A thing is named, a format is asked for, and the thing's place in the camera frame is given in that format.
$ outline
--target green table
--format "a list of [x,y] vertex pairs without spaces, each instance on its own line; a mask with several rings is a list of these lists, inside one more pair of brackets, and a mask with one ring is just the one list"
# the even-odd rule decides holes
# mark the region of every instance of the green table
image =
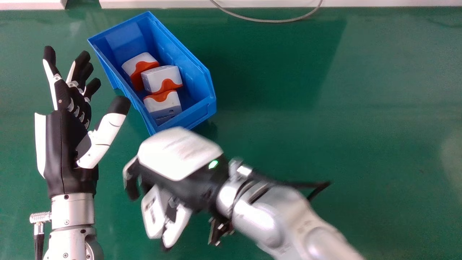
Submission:
[[[33,258],[29,214],[49,210],[36,169],[34,112],[52,110],[42,51],[63,74],[86,39],[144,10],[0,12],[0,260]],[[257,17],[302,9],[240,10]],[[313,207],[368,259],[462,255],[462,9],[322,9],[284,25],[241,21],[217,9],[153,10],[209,69],[218,112],[196,130],[268,175],[332,180]],[[92,125],[114,92],[92,102]],[[100,162],[98,240],[109,260],[269,260],[236,234],[207,245],[208,217],[194,217],[168,254],[148,240],[140,202],[122,168],[148,133],[131,110]]]

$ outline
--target robotic hand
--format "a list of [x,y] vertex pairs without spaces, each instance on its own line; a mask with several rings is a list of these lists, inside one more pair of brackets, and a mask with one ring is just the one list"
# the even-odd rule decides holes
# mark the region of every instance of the robotic hand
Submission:
[[[333,226],[310,207],[329,183],[281,183],[240,159],[228,161],[221,148],[183,128],[146,139],[124,167],[129,197],[146,192],[141,212],[146,233],[170,249],[193,212],[212,215],[209,244],[237,229],[279,260],[363,260]],[[296,188],[314,187],[305,198]]]
[[35,258],[43,258],[43,224],[51,222],[45,259],[103,259],[93,228],[98,162],[108,150],[130,108],[130,101],[117,96],[93,131],[91,96],[101,82],[86,80],[93,72],[88,52],[72,63],[64,81],[56,67],[55,50],[46,46],[43,67],[48,78],[54,111],[35,114],[37,167],[48,184],[51,211],[34,213]]

